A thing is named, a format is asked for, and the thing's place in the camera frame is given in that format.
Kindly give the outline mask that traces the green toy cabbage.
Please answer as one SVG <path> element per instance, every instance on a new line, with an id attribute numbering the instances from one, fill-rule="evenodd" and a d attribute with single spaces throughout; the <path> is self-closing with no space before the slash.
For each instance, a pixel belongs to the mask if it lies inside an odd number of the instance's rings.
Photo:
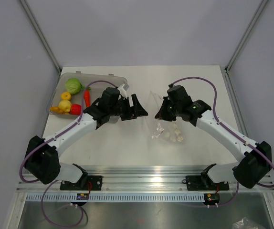
<path id="1" fill-rule="evenodd" d="M 70 78 L 67 80 L 65 83 L 65 88 L 71 95 L 77 94 L 85 89 L 81 82 L 76 78 Z"/>

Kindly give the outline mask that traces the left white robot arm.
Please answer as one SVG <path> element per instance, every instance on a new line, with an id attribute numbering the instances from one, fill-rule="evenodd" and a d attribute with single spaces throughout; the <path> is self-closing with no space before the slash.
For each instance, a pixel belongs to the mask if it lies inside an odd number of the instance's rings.
<path id="1" fill-rule="evenodd" d="M 76 190 L 84 189 L 89 185 L 87 171 L 77 164 L 60 163 L 60 154 L 86 134 L 108 123 L 111 117 L 127 121 L 147 116 L 137 96 L 133 94 L 131 99 L 132 106 L 129 99 L 121 95 L 103 95 L 59 132 L 48 138 L 34 136 L 29 141 L 22 167 L 35 176 L 35 182 L 51 184 L 61 180 Z"/>

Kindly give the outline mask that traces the polka dot zip bag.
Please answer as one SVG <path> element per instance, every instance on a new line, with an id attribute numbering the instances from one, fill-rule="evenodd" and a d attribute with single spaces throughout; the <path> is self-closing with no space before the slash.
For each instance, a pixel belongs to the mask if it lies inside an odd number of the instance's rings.
<path id="1" fill-rule="evenodd" d="M 152 139 L 180 144 L 184 142 L 184 132 L 176 118 L 169 113 L 168 102 L 168 99 L 150 91 L 148 98 L 150 116 L 147 118 L 147 125 Z"/>

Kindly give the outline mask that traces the yellow toy lemon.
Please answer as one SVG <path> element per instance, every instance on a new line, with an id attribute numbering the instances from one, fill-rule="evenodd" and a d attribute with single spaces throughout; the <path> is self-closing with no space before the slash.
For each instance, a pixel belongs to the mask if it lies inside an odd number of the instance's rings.
<path id="1" fill-rule="evenodd" d="M 69 93 L 69 92 L 63 92 L 61 94 L 61 99 L 62 100 L 67 100 L 67 101 L 70 101 L 72 98 L 72 95 Z"/>

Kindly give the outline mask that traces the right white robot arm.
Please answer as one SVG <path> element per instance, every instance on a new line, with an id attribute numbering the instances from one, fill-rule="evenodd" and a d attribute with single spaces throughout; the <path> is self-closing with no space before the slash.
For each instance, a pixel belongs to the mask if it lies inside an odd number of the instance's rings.
<path id="1" fill-rule="evenodd" d="M 204 188 L 212 189 L 224 181 L 237 181 L 251 189 L 271 170 L 272 150 L 269 144 L 265 141 L 257 143 L 227 124 L 217 121 L 213 110 L 204 101 L 192 102 L 187 97 L 173 103 L 168 97 L 164 97 L 155 119 L 171 122 L 178 117 L 211 135 L 236 159 L 235 163 L 214 163 L 206 167 L 200 175 Z"/>

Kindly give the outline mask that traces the yellow toy pear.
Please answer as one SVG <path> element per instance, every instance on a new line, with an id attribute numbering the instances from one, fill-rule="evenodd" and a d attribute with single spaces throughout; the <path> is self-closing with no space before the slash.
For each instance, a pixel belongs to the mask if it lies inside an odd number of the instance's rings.
<path id="1" fill-rule="evenodd" d="M 58 104 L 58 107 L 65 113 L 69 113 L 72 107 L 72 103 L 69 100 L 61 100 Z"/>

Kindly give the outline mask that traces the orange toy carrot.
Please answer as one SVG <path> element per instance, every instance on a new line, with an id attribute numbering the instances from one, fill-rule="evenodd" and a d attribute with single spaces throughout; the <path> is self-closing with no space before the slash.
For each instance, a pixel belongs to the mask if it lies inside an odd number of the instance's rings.
<path id="1" fill-rule="evenodd" d="M 87 88 L 84 92 L 84 103 L 86 107 L 89 107 L 91 105 L 90 88 Z"/>

